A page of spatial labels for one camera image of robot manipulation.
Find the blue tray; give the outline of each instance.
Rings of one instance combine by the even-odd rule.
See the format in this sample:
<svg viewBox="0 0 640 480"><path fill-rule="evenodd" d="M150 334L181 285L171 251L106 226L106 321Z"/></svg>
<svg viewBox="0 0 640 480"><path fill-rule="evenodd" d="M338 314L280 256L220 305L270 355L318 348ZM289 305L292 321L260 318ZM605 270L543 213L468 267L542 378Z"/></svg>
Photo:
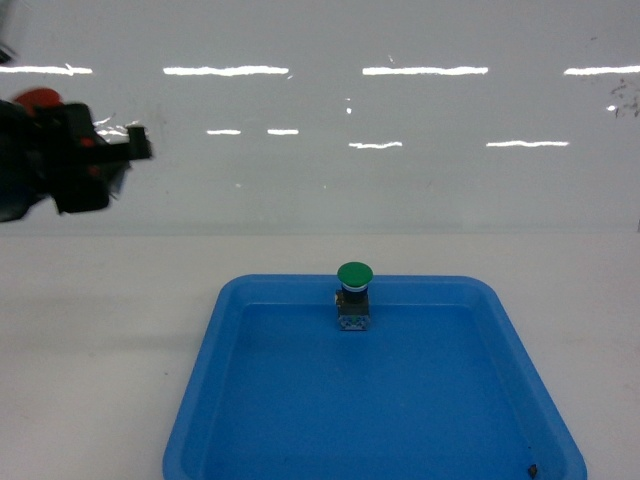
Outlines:
<svg viewBox="0 0 640 480"><path fill-rule="evenodd" d="M166 480L587 478L491 288L377 276L369 330L345 332L339 287L328 275L224 287L167 445Z"/></svg>

